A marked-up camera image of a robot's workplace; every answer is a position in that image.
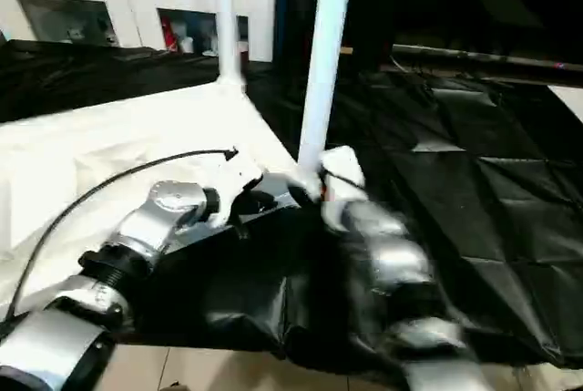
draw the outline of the black plastic sheet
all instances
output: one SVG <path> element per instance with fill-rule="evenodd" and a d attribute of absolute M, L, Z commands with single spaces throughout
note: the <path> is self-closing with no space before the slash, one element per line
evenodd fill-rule
<path fill-rule="evenodd" d="M 208 82 L 216 61 L 151 50 L 9 43 L 3 121 Z M 248 95 L 293 153 L 305 79 L 246 68 Z M 583 367 L 583 126 L 545 87 L 340 75 L 328 144 L 402 212 L 485 361 Z M 266 350 L 313 368 L 398 375 L 345 333 L 338 245 L 317 214 L 283 211 L 166 257 L 135 344 Z"/>

